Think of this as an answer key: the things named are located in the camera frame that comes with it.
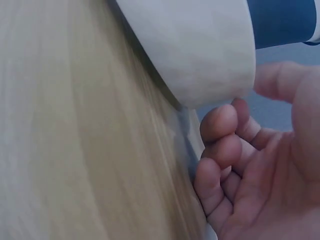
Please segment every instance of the white surface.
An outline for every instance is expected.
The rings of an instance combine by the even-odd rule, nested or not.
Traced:
[[[314,0],[316,10],[316,25],[313,36],[308,42],[318,43],[320,41],[320,0]]]
[[[117,3],[183,105],[195,108],[243,96],[251,89],[255,43],[246,0]]]

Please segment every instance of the blue fabric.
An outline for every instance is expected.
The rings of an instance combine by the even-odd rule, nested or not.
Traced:
[[[255,48],[308,41],[317,24],[315,0],[247,0]]]

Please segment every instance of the toilet paper roll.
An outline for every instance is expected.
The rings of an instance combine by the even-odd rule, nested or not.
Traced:
[[[252,88],[255,40],[246,0],[116,0],[181,104],[196,108]]]

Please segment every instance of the skin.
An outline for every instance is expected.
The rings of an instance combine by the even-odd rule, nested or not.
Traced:
[[[247,103],[210,111],[194,181],[219,240],[320,237],[320,67],[257,68],[254,90],[292,104],[292,132],[261,127]]]

